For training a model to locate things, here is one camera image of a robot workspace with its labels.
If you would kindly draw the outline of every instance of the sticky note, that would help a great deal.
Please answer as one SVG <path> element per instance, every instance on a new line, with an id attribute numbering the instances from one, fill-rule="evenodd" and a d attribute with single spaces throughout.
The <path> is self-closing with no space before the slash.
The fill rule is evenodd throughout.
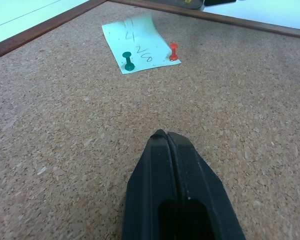
<path id="1" fill-rule="evenodd" d="M 123 74 L 181 63 L 169 60 L 172 51 L 157 32 L 150 14 L 106 24 L 102 30 Z M 124 52 L 131 52 L 130 60 L 135 66 L 132 71 L 125 69 Z"/>

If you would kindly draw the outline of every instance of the green push pin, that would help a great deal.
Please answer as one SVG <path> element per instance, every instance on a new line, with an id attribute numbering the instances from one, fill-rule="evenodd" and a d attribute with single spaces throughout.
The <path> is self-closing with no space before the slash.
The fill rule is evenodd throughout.
<path id="1" fill-rule="evenodd" d="M 135 65 L 130 60 L 131 52 L 129 51 L 124 52 L 122 54 L 122 57 L 126 59 L 126 65 L 124 66 L 125 70 L 132 71 L 133 69 L 135 69 Z"/>

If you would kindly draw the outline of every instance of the cork board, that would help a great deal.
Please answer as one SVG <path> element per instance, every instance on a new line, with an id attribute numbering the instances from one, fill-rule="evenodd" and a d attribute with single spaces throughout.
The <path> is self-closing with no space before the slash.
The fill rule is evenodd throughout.
<path id="1" fill-rule="evenodd" d="M 101 26 L 148 12 L 182 64 L 122 75 Z M 0 58 L 0 239 L 120 239 L 157 129 L 192 141 L 247 239 L 300 239 L 300 39 L 110 2 Z"/>

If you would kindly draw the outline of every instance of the light blue paper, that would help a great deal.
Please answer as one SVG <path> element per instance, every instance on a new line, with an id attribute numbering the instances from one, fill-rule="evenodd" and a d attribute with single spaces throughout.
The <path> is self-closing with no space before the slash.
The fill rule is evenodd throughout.
<path id="1" fill-rule="evenodd" d="M 102 30 L 123 74 L 181 63 L 169 60 L 172 51 L 157 32 L 150 14 L 106 24 Z M 130 59 L 135 66 L 132 71 L 125 69 L 124 52 L 131 52 Z"/>

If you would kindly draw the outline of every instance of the black plastic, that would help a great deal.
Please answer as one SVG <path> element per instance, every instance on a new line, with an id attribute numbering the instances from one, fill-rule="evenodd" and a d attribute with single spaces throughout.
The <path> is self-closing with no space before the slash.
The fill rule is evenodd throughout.
<path id="1" fill-rule="evenodd" d="M 188 138 L 158 130 L 129 179 L 123 240 L 245 240 L 227 193 Z"/>
<path id="2" fill-rule="evenodd" d="M 214 6 L 219 4 L 235 3 L 236 0 L 204 0 L 205 6 Z"/>

